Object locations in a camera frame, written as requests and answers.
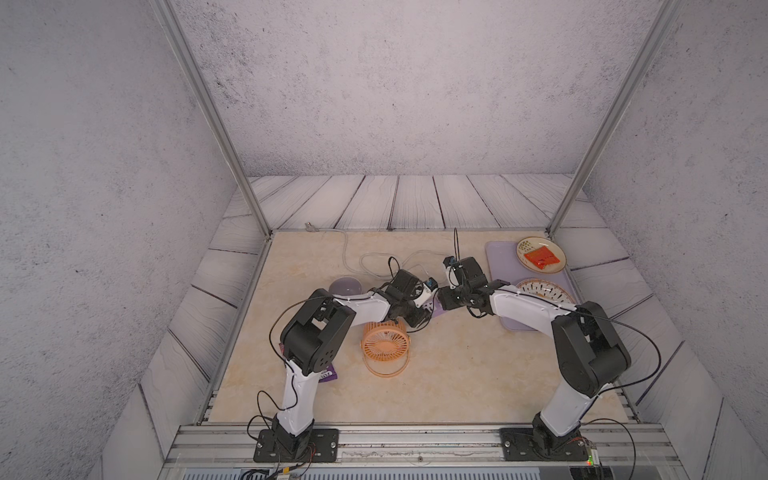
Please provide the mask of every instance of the gray textured wall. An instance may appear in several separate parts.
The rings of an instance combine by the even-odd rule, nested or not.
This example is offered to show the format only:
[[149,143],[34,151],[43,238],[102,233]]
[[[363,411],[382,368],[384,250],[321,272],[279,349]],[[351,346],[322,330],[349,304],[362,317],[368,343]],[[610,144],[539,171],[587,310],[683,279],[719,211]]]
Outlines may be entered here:
[[587,193],[768,452],[768,3],[690,0]]
[[660,0],[173,0],[249,175],[575,170]]
[[147,0],[0,18],[0,477],[85,478],[234,182]]

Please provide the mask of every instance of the orange desk fan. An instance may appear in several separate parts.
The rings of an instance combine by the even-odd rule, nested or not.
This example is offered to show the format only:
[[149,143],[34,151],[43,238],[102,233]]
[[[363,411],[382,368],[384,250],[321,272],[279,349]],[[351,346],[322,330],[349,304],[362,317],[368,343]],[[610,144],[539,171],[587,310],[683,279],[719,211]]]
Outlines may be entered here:
[[[373,375],[384,379],[392,378],[402,373],[411,360],[410,346],[411,339],[406,333],[406,323],[401,319],[397,322],[387,320],[381,323],[366,323],[365,331],[362,335],[362,361]],[[369,364],[369,359],[377,362],[391,362],[406,356],[406,362],[400,369],[392,373],[381,373],[375,371]]]

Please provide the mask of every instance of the red snack package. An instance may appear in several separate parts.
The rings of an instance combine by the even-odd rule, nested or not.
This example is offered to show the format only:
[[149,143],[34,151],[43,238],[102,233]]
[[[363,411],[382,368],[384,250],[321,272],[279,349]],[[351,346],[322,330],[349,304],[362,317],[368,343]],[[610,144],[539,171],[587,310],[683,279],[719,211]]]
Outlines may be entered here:
[[543,270],[547,265],[560,263],[560,259],[557,258],[554,253],[552,253],[551,250],[549,250],[547,247],[537,248],[532,252],[526,253],[525,258],[527,258],[540,270]]

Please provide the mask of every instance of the marble table surface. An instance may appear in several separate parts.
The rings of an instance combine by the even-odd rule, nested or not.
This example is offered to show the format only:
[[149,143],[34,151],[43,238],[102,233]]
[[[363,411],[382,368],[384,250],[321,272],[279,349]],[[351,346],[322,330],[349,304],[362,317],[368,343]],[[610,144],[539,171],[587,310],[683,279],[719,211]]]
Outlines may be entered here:
[[[462,257],[474,256],[485,272],[489,241],[519,241],[535,231],[465,231],[460,233]],[[348,263],[357,267],[363,253],[385,252],[404,260],[428,249],[453,254],[452,231],[349,232]],[[267,257],[243,328],[237,338],[223,383],[218,390],[211,422],[247,422],[258,413],[256,394],[269,392],[282,399],[285,374],[267,333],[288,305],[307,298],[316,288],[327,288],[339,276],[358,278],[364,289],[383,281],[349,273],[342,263],[344,236],[337,232],[278,232]],[[444,285],[444,255],[420,253],[403,265],[425,279],[421,263]],[[386,257],[369,257],[366,265],[388,272]],[[296,309],[274,330],[272,341]],[[551,398],[560,382],[554,344],[539,332],[511,332],[498,317],[472,318],[453,310],[434,318],[411,335],[411,361],[391,379],[372,375],[362,363],[363,326],[350,329],[333,365],[339,378],[321,383],[314,414],[317,422],[349,423],[524,423],[530,422]],[[276,412],[261,396],[264,415]],[[608,417],[626,422],[618,397],[600,398],[585,421]]]

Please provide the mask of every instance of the plate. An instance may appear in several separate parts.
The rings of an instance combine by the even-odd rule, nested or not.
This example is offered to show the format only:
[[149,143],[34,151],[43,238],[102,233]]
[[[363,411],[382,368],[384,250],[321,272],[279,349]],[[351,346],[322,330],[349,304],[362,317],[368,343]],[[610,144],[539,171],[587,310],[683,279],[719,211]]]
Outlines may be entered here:
[[[552,254],[560,261],[558,263],[545,265],[544,268],[539,268],[525,257],[526,253],[533,253],[542,247],[549,249],[549,251],[552,252]],[[522,263],[525,268],[529,269],[531,272],[536,273],[557,273],[565,268],[565,263],[567,261],[563,249],[558,247],[555,242],[541,237],[528,237],[520,240],[518,242],[517,254],[520,263]]]
[[517,287],[526,293],[539,295],[541,298],[545,298],[553,302],[576,303],[574,297],[572,297],[570,293],[566,292],[565,288],[559,286],[556,283],[552,283],[549,280],[531,278],[521,281],[518,283]]

